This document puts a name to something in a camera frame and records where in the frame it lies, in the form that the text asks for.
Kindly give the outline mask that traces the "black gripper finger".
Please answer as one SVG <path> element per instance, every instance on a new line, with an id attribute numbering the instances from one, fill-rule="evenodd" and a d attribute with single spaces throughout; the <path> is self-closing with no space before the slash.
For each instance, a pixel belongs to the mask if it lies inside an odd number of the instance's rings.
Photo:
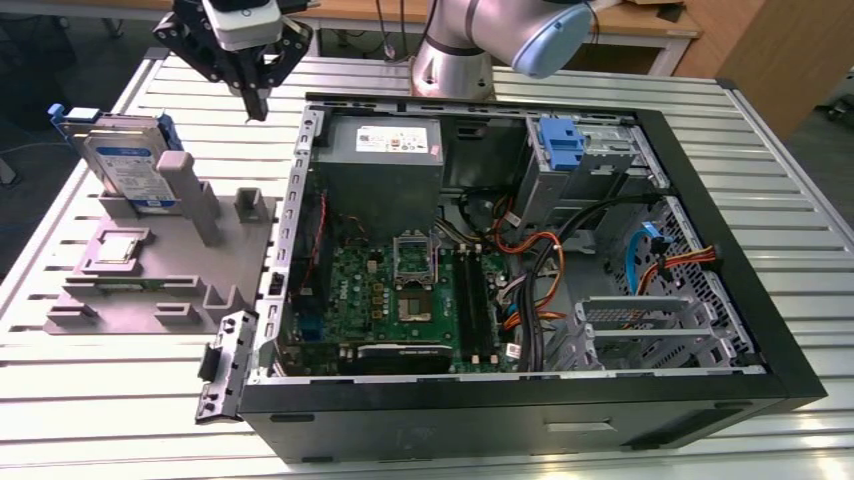
<path id="1" fill-rule="evenodd" d="M 270 90 L 282 85 L 287 76 L 292 73 L 311 46 L 312 28 L 290 18 L 283 18 L 283 31 L 280 40 L 272 45 L 272 59 L 260 58 L 258 86 L 258 112 L 255 119 L 264 121 L 268 113 L 267 96 Z"/>
<path id="2" fill-rule="evenodd" d="M 258 112 L 259 74 L 256 50 L 231 52 L 215 38 L 212 25 L 202 11 L 172 11 L 155 27 L 155 38 L 212 83 L 223 82 L 243 100 L 250 120 Z"/>

